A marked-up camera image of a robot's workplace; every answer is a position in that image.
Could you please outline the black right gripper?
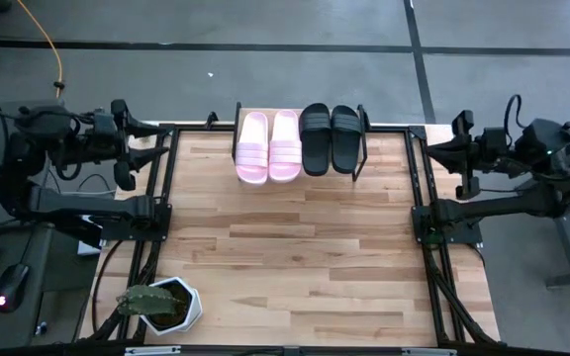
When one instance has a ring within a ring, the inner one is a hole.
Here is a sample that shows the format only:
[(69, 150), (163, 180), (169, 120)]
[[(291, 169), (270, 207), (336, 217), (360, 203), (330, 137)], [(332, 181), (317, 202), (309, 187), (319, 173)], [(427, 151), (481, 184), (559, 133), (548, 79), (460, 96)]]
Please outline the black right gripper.
[[(474, 127), (471, 110), (461, 111), (451, 123), (453, 138), (427, 147), (430, 158), (441, 164), (450, 174), (459, 174), (461, 184), (455, 188), (457, 199), (469, 200), (480, 192), (479, 179), (469, 158), (480, 156), (480, 147), (470, 130)], [(515, 174), (510, 159), (506, 131), (503, 128), (485, 128), (482, 134), (482, 172)]]

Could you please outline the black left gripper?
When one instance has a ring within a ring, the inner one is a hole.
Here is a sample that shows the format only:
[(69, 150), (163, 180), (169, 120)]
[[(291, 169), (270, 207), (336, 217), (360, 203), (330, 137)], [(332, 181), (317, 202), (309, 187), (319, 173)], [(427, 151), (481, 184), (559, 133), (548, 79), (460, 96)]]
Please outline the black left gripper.
[(139, 172), (169, 150), (165, 146), (146, 149), (128, 147), (128, 135), (135, 138), (166, 135), (170, 129), (138, 121), (123, 99), (111, 102), (111, 113), (96, 110), (91, 113), (90, 119), (92, 123), (84, 135), (84, 161), (100, 163), (115, 159), (114, 178), (122, 190), (135, 190), (136, 178), (132, 171)]

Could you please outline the black foam slide sandal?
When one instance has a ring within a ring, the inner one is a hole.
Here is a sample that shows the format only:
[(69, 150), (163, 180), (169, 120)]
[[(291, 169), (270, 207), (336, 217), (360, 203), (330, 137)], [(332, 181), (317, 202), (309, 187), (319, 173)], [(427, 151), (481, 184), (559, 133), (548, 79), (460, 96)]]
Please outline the black foam slide sandal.
[(344, 105), (335, 106), (331, 115), (332, 166), (342, 174), (357, 167), (362, 125), (356, 112)]
[(310, 176), (325, 175), (331, 148), (331, 119), (326, 104), (314, 103), (303, 110), (299, 117), (299, 137), (305, 172)]

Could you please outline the pink foam slide sandal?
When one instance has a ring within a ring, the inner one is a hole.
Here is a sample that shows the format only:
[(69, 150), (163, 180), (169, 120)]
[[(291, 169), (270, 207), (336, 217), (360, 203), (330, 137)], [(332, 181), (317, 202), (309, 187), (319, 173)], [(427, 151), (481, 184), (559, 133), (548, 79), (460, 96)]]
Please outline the pink foam slide sandal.
[(288, 183), (297, 178), (301, 168), (299, 118), (294, 111), (278, 111), (269, 142), (268, 176), (273, 182)]
[(244, 119), (236, 148), (236, 171), (240, 181), (263, 185), (268, 176), (268, 119), (250, 112)]

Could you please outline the white power adapter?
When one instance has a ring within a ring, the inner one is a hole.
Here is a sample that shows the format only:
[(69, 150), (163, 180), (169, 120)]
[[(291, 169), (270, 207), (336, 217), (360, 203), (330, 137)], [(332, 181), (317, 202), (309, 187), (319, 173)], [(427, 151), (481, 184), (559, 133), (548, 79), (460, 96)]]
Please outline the white power adapter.
[(98, 254), (103, 246), (101, 241), (103, 227), (98, 222), (94, 222), (89, 215), (81, 215), (80, 219), (82, 230), (80, 232), (77, 254), (80, 256)]

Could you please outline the green cactus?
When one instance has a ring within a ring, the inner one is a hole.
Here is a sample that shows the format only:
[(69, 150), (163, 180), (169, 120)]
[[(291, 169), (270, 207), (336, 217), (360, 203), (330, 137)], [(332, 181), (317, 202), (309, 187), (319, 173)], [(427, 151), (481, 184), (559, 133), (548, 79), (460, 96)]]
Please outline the green cactus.
[(121, 315), (176, 314), (182, 304), (169, 290), (147, 285), (127, 288), (116, 301)]

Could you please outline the white hexagonal plant pot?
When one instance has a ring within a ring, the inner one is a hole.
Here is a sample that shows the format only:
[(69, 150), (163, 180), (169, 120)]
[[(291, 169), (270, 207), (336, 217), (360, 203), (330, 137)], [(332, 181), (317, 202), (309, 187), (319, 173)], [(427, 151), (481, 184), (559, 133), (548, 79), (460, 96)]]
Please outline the white hexagonal plant pot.
[(179, 277), (170, 277), (150, 284), (151, 287), (166, 289), (175, 299), (182, 301), (176, 315), (141, 315), (147, 328), (160, 336), (171, 332), (187, 332), (202, 316), (203, 308), (198, 291)]

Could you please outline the black computer mouse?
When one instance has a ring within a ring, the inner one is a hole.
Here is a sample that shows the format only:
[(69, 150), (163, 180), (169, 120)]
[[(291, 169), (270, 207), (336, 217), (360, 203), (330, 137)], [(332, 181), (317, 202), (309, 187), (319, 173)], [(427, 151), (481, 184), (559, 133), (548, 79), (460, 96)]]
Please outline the black computer mouse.
[(30, 275), (30, 266), (17, 263), (8, 266), (0, 277), (0, 312), (14, 312), (22, 303)]

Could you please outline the black aluminium table frame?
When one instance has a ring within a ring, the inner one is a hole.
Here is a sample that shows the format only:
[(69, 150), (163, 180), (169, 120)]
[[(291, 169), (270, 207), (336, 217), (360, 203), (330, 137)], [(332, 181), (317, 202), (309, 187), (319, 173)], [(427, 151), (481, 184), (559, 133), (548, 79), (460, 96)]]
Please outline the black aluminium table frame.
[[(158, 243), (109, 245), (100, 291), (76, 348), (124, 356), (140, 346), (179, 345), (178, 356), (401, 356), (403, 348), (485, 354), (438, 289), (451, 283), (481, 334), (498, 326), (484, 265), (465, 245), (416, 240), (413, 208), (448, 197), (454, 179), (424, 147), (442, 126), (377, 124), (356, 181), (337, 173), (251, 187), (235, 175), (234, 126), (174, 123), (167, 158), (147, 167), (141, 189), (171, 209)], [(438, 278), (429, 272), (439, 268)], [(203, 314), (187, 332), (160, 336), (113, 316), (117, 296), (147, 274), (179, 277)]]

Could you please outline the wooden shelf with black frame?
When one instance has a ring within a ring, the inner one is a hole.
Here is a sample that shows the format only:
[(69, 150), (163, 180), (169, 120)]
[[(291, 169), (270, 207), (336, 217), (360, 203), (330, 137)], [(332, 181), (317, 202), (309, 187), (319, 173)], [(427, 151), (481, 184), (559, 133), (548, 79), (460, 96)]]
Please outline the wooden shelf with black frame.
[[(329, 108), (329, 111), (330, 111), (330, 118), (331, 118), (331, 115), (332, 115), (332, 110), (333, 110), (333, 108)], [(234, 161), (234, 163), (235, 163), (235, 167), (236, 167), (235, 159), (236, 159), (236, 148), (237, 148), (238, 136), (239, 136), (239, 133), (240, 133), (241, 125), (242, 125), (242, 123), (243, 123), (243, 119), (244, 119), (244, 117), (245, 117), (248, 113), (250, 113), (250, 112), (260, 112), (260, 113), (263, 113), (263, 114), (267, 117), (267, 119), (268, 119), (268, 162), (269, 162), (269, 142), (270, 142), (270, 139), (271, 139), (271, 136), (272, 136), (273, 120), (274, 120), (274, 117), (275, 117), (276, 113), (277, 113), (278, 111), (281, 111), (281, 110), (291, 110), (291, 111), (294, 111), (294, 112), (297, 114), (298, 118), (299, 118), (304, 109), (302, 109), (302, 110), (279, 109), (279, 110), (277, 110), (277, 111), (275, 111), (275, 112), (273, 112), (273, 113), (269, 113), (269, 112), (268, 112), (267, 110), (265, 110), (265, 109), (251, 109), (251, 110), (249, 110), (249, 111), (248, 111), (247, 113), (245, 113), (245, 114), (243, 114), (243, 113), (238, 113), (238, 114), (237, 114), (237, 117), (236, 117), (236, 121), (235, 121), (234, 138), (233, 138), (233, 151), (232, 151), (232, 156), (233, 156), (233, 161)], [(360, 149), (359, 149), (359, 156), (358, 156), (357, 167), (356, 167), (356, 169), (355, 169), (355, 171), (354, 171), (353, 173), (345, 174), (345, 175), (349, 175), (349, 176), (351, 177), (351, 180), (352, 180), (352, 181), (356, 181), (356, 180), (358, 179), (358, 176), (359, 176), (359, 174), (360, 174), (362, 168), (364, 167), (364, 165), (365, 165), (365, 163), (366, 163), (367, 158), (368, 158), (367, 143), (366, 143), (366, 134), (370, 131), (370, 123), (369, 123), (369, 119), (368, 119), (368, 114), (366, 113), (366, 111), (364, 110), (363, 107), (359, 106), (359, 107), (357, 107), (357, 109), (353, 109), (353, 110), (356, 112), (356, 114), (358, 115), (358, 117), (359, 117), (359, 119), (360, 119), (360, 122), (361, 122), (361, 125), (362, 125), (362, 137), (361, 137), (361, 142), (360, 142)], [(329, 172), (330, 170), (335, 171), (335, 170), (333, 169), (333, 164), (332, 164), (332, 151), (333, 151), (333, 150), (332, 150), (332, 134), (331, 134), (331, 148), (330, 148), (330, 154), (329, 154), (329, 170), (328, 170), (328, 172)], [(308, 174), (305, 172), (305, 170), (304, 170), (304, 168), (303, 168), (303, 165), (302, 165), (301, 171), (300, 171), (299, 175), (297, 176), (297, 178), (298, 178), (300, 175), (302, 175), (302, 174), (305, 174), (305, 175), (307, 175), (307, 176), (310, 176), (310, 175), (308, 175)]]

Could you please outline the silver metal bracket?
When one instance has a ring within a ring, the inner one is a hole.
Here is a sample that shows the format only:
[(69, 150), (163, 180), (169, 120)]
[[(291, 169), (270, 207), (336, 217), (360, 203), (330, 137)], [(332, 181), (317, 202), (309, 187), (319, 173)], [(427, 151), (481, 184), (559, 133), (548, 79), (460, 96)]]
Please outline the silver metal bracket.
[(180, 354), (179, 345), (156, 345), (126, 348), (124, 356), (178, 356)]
[(403, 348), (401, 356), (457, 356), (457, 351), (441, 348)]

